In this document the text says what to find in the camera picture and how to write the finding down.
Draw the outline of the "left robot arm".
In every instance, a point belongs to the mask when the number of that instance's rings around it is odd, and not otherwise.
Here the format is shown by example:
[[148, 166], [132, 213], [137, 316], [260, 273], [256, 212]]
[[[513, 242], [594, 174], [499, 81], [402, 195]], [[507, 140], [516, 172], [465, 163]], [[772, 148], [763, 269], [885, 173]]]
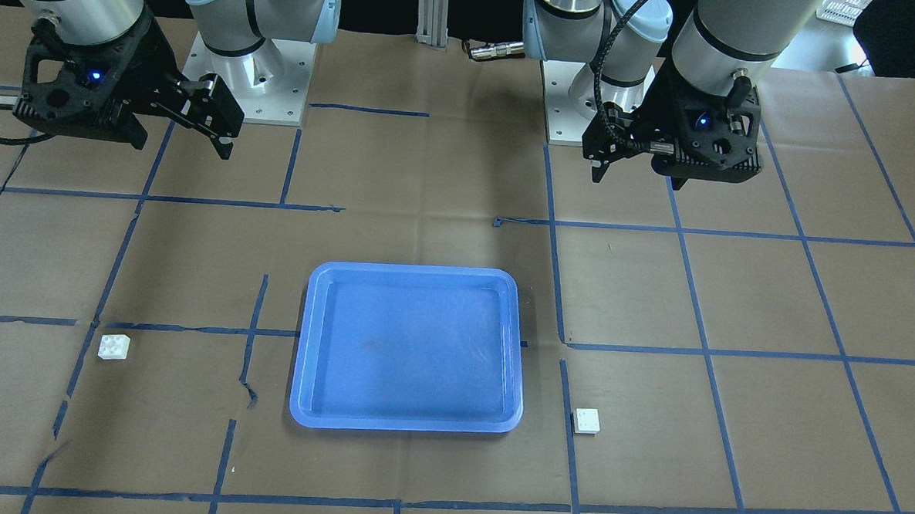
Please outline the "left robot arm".
[[743, 184], [760, 173], [758, 83], [818, 0], [696, 0], [677, 24], [669, 0], [523, 0], [525, 53], [582, 63], [592, 182], [650, 155], [673, 189]]

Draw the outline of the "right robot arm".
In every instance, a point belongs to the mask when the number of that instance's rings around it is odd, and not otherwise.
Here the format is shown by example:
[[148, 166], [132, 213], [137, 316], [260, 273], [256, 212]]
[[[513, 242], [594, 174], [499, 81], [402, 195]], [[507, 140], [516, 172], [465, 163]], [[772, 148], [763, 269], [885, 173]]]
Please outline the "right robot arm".
[[36, 130], [130, 144], [139, 117], [167, 117], [228, 159], [244, 123], [302, 121], [316, 47], [336, 36], [342, 0], [184, 0], [198, 37], [179, 66], [145, 0], [19, 0], [33, 14], [17, 96], [0, 110]]

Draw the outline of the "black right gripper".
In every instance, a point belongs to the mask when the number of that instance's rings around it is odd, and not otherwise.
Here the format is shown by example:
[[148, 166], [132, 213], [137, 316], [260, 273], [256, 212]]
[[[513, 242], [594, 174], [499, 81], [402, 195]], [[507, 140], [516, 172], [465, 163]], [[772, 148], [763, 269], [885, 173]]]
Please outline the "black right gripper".
[[176, 69], [142, 63], [131, 68], [129, 134], [145, 138], [139, 114], [168, 117], [218, 142], [218, 157], [228, 161], [243, 125], [244, 111], [216, 73], [187, 79]]

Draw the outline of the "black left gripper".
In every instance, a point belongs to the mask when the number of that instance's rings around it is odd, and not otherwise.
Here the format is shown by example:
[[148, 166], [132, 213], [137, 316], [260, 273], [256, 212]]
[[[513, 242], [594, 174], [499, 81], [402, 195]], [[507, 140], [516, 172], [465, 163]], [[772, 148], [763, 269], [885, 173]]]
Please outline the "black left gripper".
[[607, 164], [638, 154], [673, 156], [674, 142], [632, 134], [634, 114], [610, 101], [602, 102], [583, 131], [582, 157], [591, 163], [594, 184], [606, 175]]

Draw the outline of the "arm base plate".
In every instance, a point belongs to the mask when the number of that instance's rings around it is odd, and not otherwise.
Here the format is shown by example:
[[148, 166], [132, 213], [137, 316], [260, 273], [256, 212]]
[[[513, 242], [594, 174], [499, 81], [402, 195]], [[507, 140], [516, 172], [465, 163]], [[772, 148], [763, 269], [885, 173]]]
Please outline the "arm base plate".
[[210, 52], [197, 34], [183, 73], [191, 79], [221, 75], [245, 123], [300, 127], [319, 49], [311, 42], [267, 39], [253, 53], [223, 57]]
[[[593, 97], [593, 75], [586, 63], [540, 62], [543, 106], [547, 120], [548, 144], [581, 147], [582, 134], [597, 110]], [[657, 59], [643, 82], [629, 87], [600, 83], [603, 102], [617, 103], [624, 113], [637, 110], [657, 75]]]

